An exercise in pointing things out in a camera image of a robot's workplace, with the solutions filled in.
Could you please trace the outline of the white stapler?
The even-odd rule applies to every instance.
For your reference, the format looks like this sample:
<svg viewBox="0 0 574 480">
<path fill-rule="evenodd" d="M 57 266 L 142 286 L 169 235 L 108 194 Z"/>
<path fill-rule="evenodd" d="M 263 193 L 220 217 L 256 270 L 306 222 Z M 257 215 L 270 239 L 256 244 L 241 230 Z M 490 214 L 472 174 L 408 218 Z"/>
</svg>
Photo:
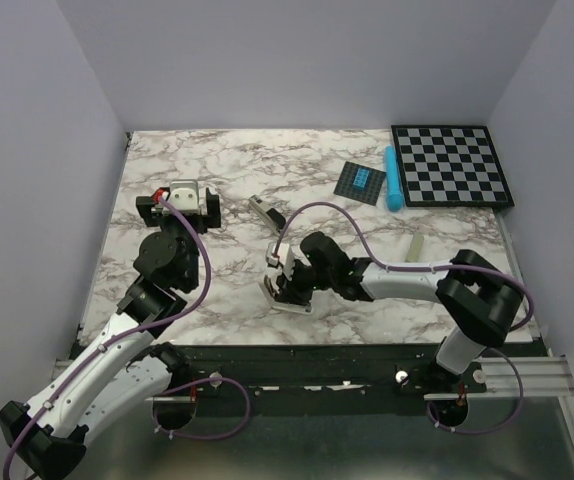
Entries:
<svg viewBox="0 0 574 480">
<path fill-rule="evenodd" d="M 310 301 L 302 302 L 288 288 L 280 286 L 276 278 L 265 276 L 259 284 L 269 306 L 277 311 L 309 315 L 313 313 Z"/>
</svg>

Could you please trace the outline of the black metal stapler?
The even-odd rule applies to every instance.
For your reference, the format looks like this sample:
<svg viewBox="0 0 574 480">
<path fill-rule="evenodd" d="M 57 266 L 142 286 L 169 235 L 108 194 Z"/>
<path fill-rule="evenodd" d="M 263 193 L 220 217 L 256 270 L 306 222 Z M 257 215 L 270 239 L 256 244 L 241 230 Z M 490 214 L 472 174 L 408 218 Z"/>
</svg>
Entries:
<svg viewBox="0 0 574 480">
<path fill-rule="evenodd" d="M 276 208 L 257 195 L 250 196 L 248 203 L 251 209 L 274 234 L 281 234 L 286 225 L 286 218 Z"/>
</svg>

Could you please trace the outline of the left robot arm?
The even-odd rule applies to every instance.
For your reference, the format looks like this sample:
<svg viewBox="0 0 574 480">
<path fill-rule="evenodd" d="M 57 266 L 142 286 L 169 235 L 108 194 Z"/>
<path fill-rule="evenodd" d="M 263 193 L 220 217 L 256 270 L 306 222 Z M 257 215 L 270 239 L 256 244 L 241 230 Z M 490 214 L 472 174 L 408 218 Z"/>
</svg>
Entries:
<svg viewBox="0 0 574 480">
<path fill-rule="evenodd" d="M 64 479 L 86 453 L 93 424 L 84 416 L 130 360 L 149 347 L 176 320 L 195 311 L 212 283 L 212 268 L 200 237 L 221 225 L 220 200 L 195 180 L 176 180 L 136 208 L 151 229 L 141 243 L 128 287 L 96 338 L 66 370 L 24 402 L 0 410 L 9 453 L 21 459 L 32 478 Z"/>
</svg>

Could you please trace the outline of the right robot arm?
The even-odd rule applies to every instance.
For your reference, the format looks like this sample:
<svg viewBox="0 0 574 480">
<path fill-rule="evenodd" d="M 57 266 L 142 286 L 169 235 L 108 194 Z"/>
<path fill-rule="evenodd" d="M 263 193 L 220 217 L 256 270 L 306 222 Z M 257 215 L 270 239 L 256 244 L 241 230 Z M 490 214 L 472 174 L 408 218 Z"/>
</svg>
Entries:
<svg viewBox="0 0 574 480">
<path fill-rule="evenodd" d="M 315 292 L 331 290 L 347 301 L 383 299 L 442 305 L 455 323 L 427 367 L 427 379 L 447 392 L 463 380 L 470 363 L 501 347 L 526 296 L 514 278 L 472 250 L 437 264 L 385 265 L 349 257 L 329 236 L 314 232 L 300 244 L 299 260 L 286 243 L 270 245 L 263 289 L 273 308 L 307 311 Z"/>
</svg>

